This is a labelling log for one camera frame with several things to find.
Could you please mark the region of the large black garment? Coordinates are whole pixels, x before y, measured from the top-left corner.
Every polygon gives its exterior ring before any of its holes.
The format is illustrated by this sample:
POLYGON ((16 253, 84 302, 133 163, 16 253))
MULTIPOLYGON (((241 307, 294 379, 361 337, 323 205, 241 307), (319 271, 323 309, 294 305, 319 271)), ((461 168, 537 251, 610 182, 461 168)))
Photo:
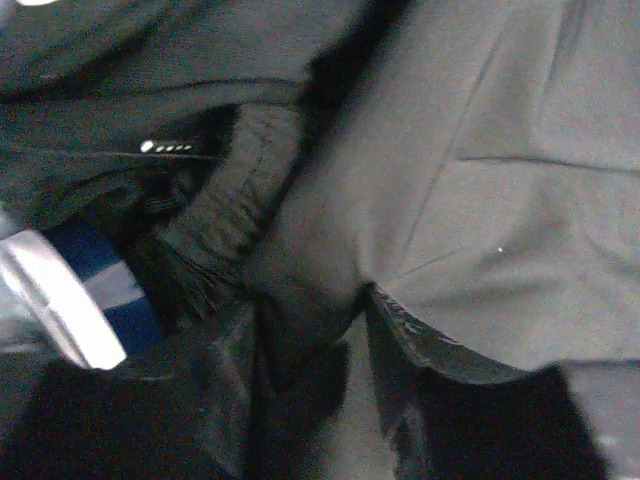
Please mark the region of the large black garment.
POLYGON ((396 479, 370 286, 639 475, 635 1, 5 1, 3 215, 95 229, 164 334, 1 348, 5 479, 396 479))

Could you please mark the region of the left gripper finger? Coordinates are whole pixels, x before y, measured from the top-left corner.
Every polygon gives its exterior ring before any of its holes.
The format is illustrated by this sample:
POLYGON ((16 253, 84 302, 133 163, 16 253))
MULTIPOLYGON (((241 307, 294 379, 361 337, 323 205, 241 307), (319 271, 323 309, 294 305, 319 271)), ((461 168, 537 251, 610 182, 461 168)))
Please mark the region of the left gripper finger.
POLYGON ((378 286, 366 323, 396 479, 605 479, 558 367, 520 373, 455 345, 378 286))

